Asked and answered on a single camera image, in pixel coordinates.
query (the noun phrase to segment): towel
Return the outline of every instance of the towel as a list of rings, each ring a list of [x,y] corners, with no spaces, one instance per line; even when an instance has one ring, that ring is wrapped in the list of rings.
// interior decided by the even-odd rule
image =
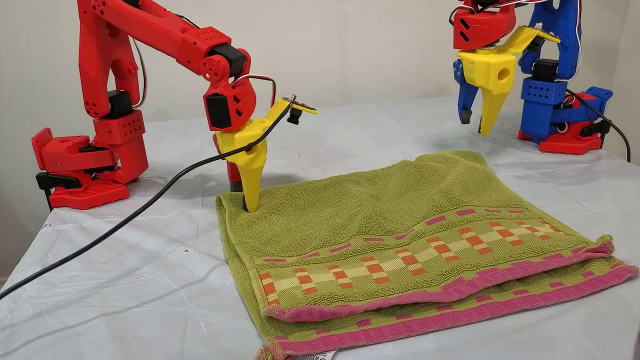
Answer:
[[[564,302],[638,269],[512,192],[476,152],[216,199],[229,267],[289,359]]]

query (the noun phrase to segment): mounting hole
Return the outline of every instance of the mounting hole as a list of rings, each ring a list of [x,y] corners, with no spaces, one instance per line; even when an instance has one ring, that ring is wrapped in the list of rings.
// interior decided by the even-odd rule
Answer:
[[[498,80],[499,81],[507,80],[510,73],[511,71],[509,71],[509,69],[507,68],[500,70],[500,72],[498,73]]]

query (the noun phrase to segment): white wall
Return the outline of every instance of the white wall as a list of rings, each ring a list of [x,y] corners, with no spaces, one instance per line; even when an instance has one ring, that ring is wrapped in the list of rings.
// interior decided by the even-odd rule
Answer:
[[[640,0],[631,0],[625,26],[625,36],[620,48],[618,67],[613,83],[613,98],[607,110],[610,119],[622,129],[631,143],[631,161],[640,165],[640,116],[637,102],[640,99]],[[605,150],[621,158],[627,150],[621,138],[613,130],[605,141]]]
[[[252,55],[253,72],[323,107],[457,94],[456,58],[441,0],[164,0],[200,26],[230,35]],[[628,0],[584,1],[585,60],[572,88],[611,87]],[[519,24],[531,9],[519,10]],[[92,135],[77,70],[78,19],[73,1],[0,4],[0,278],[8,274],[45,220],[31,137]],[[204,79],[142,47],[148,68],[145,120],[202,117]],[[256,83],[258,111],[269,86]],[[518,106],[518,86],[509,103]]]

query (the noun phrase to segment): white tablecloth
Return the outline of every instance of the white tablecloth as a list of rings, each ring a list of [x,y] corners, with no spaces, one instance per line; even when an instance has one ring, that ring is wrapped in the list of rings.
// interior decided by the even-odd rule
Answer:
[[[615,254],[640,265],[639,167],[604,151],[542,154],[515,139],[519,115],[508,109],[482,138],[477,123],[460,125],[451,98],[320,111],[272,132],[263,187],[478,151],[522,197],[591,239],[613,234]],[[204,119],[149,122],[145,142],[150,168],[131,198],[55,209],[5,287],[98,237],[215,153]],[[253,359],[262,339],[225,262],[214,210],[216,194],[228,189],[225,171],[221,161],[187,175],[103,244],[0,301],[0,359]],[[639,291],[632,279],[565,304],[341,350],[335,359],[631,359]]]

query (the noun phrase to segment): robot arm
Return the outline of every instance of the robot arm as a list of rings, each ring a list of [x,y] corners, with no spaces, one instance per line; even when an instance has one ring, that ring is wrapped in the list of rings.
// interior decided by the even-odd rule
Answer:
[[[233,47],[231,38],[220,31],[199,28],[153,0],[77,0],[77,5],[84,107],[94,118],[96,135],[92,141],[88,136],[53,138],[46,128],[33,137],[38,165],[45,170],[36,178],[50,208],[88,209],[126,199],[129,191],[125,184],[148,167],[142,113],[137,110],[141,105],[138,66],[129,37],[175,58],[209,82],[203,100],[219,149],[226,151],[256,140],[264,132],[264,124],[275,120],[272,111],[263,119],[250,119],[256,104],[255,92],[245,76],[251,58],[245,50]],[[116,90],[110,92],[109,72],[116,83]],[[274,108],[282,111],[286,104],[283,107],[278,101]],[[298,103],[292,109],[315,113]],[[245,199],[249,211],[257,208],[266,160],[266,143],[255,148],[227,159],[232,190],[241,192],[243,185],[248,186]]]
[[[497,12],[487,6],[501,6]],[[460,49],[454,62],[454,78],[460,84],[458,114],[468,124],[471,106],[478,88],[482,91],[483,108],[479,132],[488,136],[513,88],[516,70],[515,55],[536,39],[560,40],[540,29],[518,28],[503,44],[498,41],[515,27],[514,1],[465,0],[453,18],[454,47]]]
[[[203,76],[211,85],[204,104],[212,131],[241,128],[255,109],[248,79],[229,79],[249,72],[249,54],[231,46],[231,38],[212,27],[196,28],[152,0],[78,0],[80,68],[84,105],[94,117],[109,113],[109,69],[116,88],[138,102],[138,77],[129,37],[161,51]]]
[[[525,3],[536,3],[529,26],[518,28],[504,45],[496,45],[513,29],[515,14],[508,9]],[[490,8],[499,11],[487,14]],[[483,115],[479,132],[488,135],[513,87],[515,55],[522,52],[520,68],[531,77],[523,82],[518,138],[535,142],[543,152],[584,154],[600,148],[609,124],[594,123],[597,114],[582,103],[603,112],[612,92],[592,87],[576,96],[566,94],[567,82],[575,77],[582,58],[581,12],[581,0],[561,0],[558,8],[546,0],[465,0],[458,6],[452,24],[454,46],[461,49],[460,59],[454,62],[461,122],[470,122],[480,88]],[[540,59],[546,40],[558,44],[558,60]]]

